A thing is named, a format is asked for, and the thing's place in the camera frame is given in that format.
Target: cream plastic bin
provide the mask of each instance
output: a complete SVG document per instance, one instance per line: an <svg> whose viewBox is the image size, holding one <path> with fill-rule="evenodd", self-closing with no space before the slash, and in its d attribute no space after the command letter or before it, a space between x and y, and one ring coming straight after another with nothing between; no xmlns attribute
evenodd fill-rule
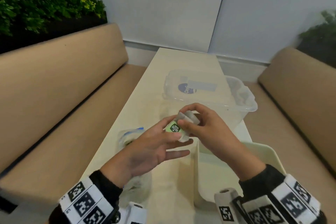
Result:
<svg viewBox="0 0 336 224"><path fill-rule="evenodd" d="M252 153L266 164L286 174L278 155L268 145L243 142ZM212 209L214 194L225 188L234 188L240 196L242 189L239 178L225 162L212 154L201 142L197 143L194 154L194 204L201 209Z"/></svg>
<svg viewBox="0 0 336 224"><path fill-rule="evenodd" d="M198 102L215 110L230 129L234 129L248 112L258 109L254 95L238 78L190 70L169 72L163 98L173 109L173 112L166 112L166 116Z"/></svg>

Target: black logo on green label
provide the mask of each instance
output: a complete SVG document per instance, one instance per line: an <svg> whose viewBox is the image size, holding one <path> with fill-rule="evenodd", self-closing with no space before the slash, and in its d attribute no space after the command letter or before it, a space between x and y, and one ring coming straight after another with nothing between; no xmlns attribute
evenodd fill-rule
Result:
<svg viewBox="0 0 336 224"><path fill-rule="evenodd" d="M181 129L181 128L180 128L178 125L176 125L176 124L173 124L173 125L170 127L170 130L171 130L172 132L179 132L180 129Z"/></svg>

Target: blue round sticker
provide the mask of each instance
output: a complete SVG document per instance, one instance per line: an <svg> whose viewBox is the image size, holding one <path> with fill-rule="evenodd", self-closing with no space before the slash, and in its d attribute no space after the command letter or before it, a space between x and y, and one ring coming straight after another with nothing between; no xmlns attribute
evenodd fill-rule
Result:
<svg viewBox="0 0 336 224"><path fill-rule="evenodd" d="M185 93L185 94L193 94L196 92L196 89L191 89L187 87L187 83L182 83L178 86L179 91Z"/></svg>

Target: black planter box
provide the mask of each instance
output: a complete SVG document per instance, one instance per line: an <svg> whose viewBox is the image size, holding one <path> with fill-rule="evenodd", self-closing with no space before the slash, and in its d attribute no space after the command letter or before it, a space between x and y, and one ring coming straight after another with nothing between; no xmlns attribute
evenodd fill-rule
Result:
<svg viewBox="0 0 336 224"><path fill-rule="evenodd" d="M329 45L303 40L297 49L305 54L336 68L336 49Z"/></svg>
<svg viewBox="0 0 336 224"><path fill-rule="evenodd" d="M84 15L81 18L64 18L61 21L49 22L46 25L47 33L36 34L22 27L13 26L13 36L0 35L0 54L37 44L60 36L75 33L107 23L106 19L96 15Z"/></svg>

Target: table top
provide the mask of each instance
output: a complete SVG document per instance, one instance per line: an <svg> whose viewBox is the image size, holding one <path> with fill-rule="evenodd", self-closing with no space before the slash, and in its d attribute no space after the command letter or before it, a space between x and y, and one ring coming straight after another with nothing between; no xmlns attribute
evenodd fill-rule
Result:
<svg viewBox="0 0 336 224"><path fill-rule="evenodd" d="M144 127L157 123L166 116L166 104L162 98L163 85L169 71L188 69L202 72L223 72L215 55L186 52L160 48L129 97L124 108L112 125L95 156L83 174L90 175L99 169L116 153L117 136L122 130ZM170 108L169 112L177 113L179 107ZM251 142L251 137L242 121L234 134L241 141ZM194 207L194 140L191 154L185 158L161 163L151 173L152 186L149 197L143 204L148 210L147 223L220 223L217 212L203 211Z"/></svg>

